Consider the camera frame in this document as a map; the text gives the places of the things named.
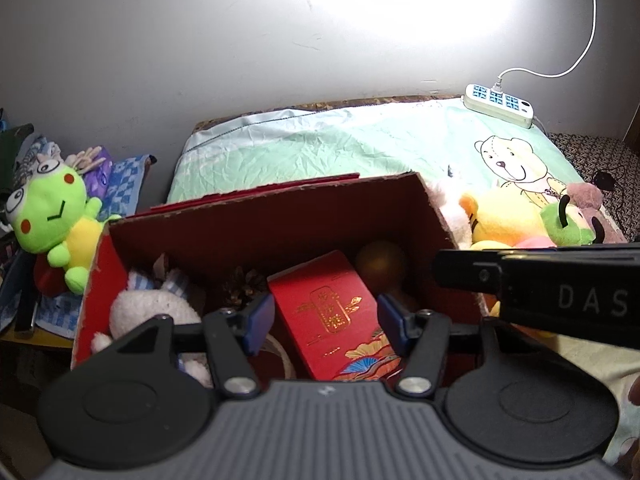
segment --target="pink plush toy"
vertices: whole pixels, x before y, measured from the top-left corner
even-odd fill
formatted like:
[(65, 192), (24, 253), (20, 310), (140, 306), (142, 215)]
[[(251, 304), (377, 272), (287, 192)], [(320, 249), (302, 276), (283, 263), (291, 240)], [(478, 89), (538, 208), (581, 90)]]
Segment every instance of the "pink plush toy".
[(555, 246), (556, 244), (548, 236), (533, 236), (516, 244), (517, 249), (545, 249)]
[(580, 209), (582, 216), (584, 216), (584, 219), (590, 227), (594, 225), (593, 218), (597, 219), (597, 221), (602, 225), (604, 229), (604, 240), (601, 243), (626, 243), (626, 238), (622, 232), (615, 228), (600, 210), (602, 207), (602, 192), (596, 186), (589, 184), (588, 182), (567, 184), (566, 193), (571, 197), (571, 203)]

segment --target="black round pad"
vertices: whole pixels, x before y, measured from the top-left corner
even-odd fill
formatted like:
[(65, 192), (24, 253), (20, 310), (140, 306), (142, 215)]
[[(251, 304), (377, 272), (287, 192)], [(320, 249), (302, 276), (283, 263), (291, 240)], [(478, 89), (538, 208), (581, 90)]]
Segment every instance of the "black round pad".
[(211, 405), (210, 392), (169, 363), (114, 352), (52, 384), (40, 397), (38, 423), (63, 460), (124, 469), (184, 449), (204, 428)]
[(537, 465), (604, 452), (618, 424), (606, 386), (535, 353), (505, 354), (459, 378), (445, 410), (464, 437), (496, 458)]

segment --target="red gift box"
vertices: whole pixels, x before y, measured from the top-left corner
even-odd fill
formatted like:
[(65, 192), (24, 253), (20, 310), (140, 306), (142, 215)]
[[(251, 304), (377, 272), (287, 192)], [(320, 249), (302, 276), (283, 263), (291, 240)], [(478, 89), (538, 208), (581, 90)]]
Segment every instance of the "red gift box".
[(400, 364), (375, 298), (340, 251), (270, 276), (269, 288), (312, 378), (376, 380)]

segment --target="power strip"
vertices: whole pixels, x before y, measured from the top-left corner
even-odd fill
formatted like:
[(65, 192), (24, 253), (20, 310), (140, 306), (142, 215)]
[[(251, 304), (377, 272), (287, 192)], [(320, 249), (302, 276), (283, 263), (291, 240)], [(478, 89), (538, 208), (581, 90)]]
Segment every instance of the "power strip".
[(530, 128), (533, 121), (533, 107), (530, 103), (502, 92), (496, 92), (486, 86), (467, 85), (462, 102), (470, 110), (517, 124), (523, 128)]

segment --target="yellow shelf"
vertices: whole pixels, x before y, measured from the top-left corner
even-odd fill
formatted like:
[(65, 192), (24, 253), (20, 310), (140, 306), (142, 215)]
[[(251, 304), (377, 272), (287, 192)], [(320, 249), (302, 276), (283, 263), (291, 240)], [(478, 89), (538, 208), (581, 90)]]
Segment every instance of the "yellow shelf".
[(39, 327), (35, 328), (33, 335), (28, 339), (16, 337), (13, 323), (9, 325), (9, 328), (2, 332), (2, 335), (0, 335), (0, 342), (21, 343), (25, 345), (46, 346), (48, 348), (69, 350), (71, 350), (74, 345), (74, 342), (71, 341), (71, 339), (52, 334), (51, 332), (47, 332)]

